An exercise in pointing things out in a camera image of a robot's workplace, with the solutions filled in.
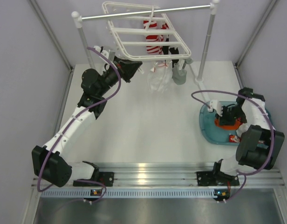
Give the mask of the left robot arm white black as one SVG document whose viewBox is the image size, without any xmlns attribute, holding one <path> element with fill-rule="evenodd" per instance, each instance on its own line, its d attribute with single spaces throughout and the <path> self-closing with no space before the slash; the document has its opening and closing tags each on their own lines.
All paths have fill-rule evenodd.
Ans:
<svg viewBox="0 0 287 224">
<path fill-rule="evenodd" d="M 43 179 L 57 187 L 77 180 L 84 180 L 89 185 L 99 182 L 98 167 L 94 163 L 69 163 L 66 158 L 75 141 L 102 114 L 108 101 L 104 95 L 114 85 L 120 86 L 122 81 L 129 83 L 142 64 L 141 61 L 115 57 L 102 74 L 93 68 L 82 73 L 83 94 L 73 114 L 51 140 L 32 150 L 34 174 L 39 180 Z"/>
</svg>

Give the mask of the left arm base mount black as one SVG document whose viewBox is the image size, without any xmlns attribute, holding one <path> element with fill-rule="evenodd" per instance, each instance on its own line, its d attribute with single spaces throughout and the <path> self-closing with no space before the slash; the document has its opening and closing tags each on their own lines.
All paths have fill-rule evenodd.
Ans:
<svg viewBox="0 0 287 224">
<path fill-rule="evenodd" d="M 99 172 L 97 181 L 106 187 L 112 187 L 114 183 L 114 172 Z"/>
</svg>

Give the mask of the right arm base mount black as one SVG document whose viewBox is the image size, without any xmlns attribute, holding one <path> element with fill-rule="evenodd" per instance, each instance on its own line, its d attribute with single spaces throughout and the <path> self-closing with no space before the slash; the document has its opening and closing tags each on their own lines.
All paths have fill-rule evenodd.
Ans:
<svg viewBox="0 0 287 224">
<path fill-rule="evenodd" d="M 198 171 L 197 181 L 199 187 L 236 187 L 239 186 L 239 179 L 237 176 L 230 176 L 225 174 L 216 174 L 213 171 Z"/>
</svg>

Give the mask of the white plastic sock hanger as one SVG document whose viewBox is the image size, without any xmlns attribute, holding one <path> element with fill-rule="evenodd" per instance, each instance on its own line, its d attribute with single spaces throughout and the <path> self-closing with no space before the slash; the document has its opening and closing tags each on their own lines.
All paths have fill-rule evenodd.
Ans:
<svg viewBox="0 0 287 224">
<path fill-rule="evenodd" d="M 166 14 L 156 13 L 159 8 L 151 5 L 131 4 L 122 2 L 106 1 L 102 4 L 105 14 L 122 14 L 148 11 L 145 15 L 131 15 L 127 17 L 108 19 L 109 31 L 114 38 L 119 57 L 131 61 L 163 62 L 164 59 L 187 59 L 191 57 L 191 50 L 175 30 Z M 156 21 L 158 29 L 144 29 L 143 21 Z M 167 23 L 169 29 L 162 30 L 162 24 Z M 146 42 L 148 35 L 169 35 L 169 42 Z M 150 55 L 146 51 L 146 46 L 169 45 L 178 48 L 179 55 Z"/>
</svg>

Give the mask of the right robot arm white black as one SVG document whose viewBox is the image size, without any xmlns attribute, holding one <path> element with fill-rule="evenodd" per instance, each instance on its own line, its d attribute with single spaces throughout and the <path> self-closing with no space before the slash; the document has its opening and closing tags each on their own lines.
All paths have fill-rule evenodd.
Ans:
<svg viewBox="0 0 287 224">
<path fill-rule="evenodd" d="M 208 111 L 216 112 L 215 125 L 235 129 L 229 140 L 239 144 L 234 156 L 214 163 L 212 180 L 217 185 L 232 182 L 242 166 L 271 170 L 285 139 L 284 133 L 272 125 L 263 95 L 247 87 L 238 94 L 235 104 L 222 105 L 218 100 L 209 103 Z"/>
</svg>

